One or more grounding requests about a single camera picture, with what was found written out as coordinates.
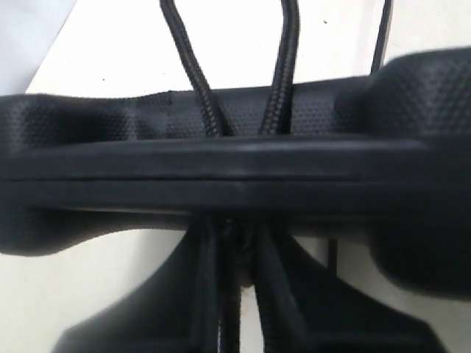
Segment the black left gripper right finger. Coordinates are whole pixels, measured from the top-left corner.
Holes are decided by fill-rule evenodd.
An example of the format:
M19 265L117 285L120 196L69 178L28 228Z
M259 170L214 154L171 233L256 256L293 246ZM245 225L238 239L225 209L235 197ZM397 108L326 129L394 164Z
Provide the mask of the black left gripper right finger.
M418 221L326 227L332 273L281 221L258 225L255 289L266 352L468 352L470 230Z

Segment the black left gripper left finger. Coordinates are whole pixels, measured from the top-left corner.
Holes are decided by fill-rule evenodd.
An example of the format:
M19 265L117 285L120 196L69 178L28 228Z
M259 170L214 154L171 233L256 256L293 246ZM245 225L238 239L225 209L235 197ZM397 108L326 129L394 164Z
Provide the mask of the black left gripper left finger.
M54 352L239 352L228 247L233 220L192 223L140 287L67 329Z

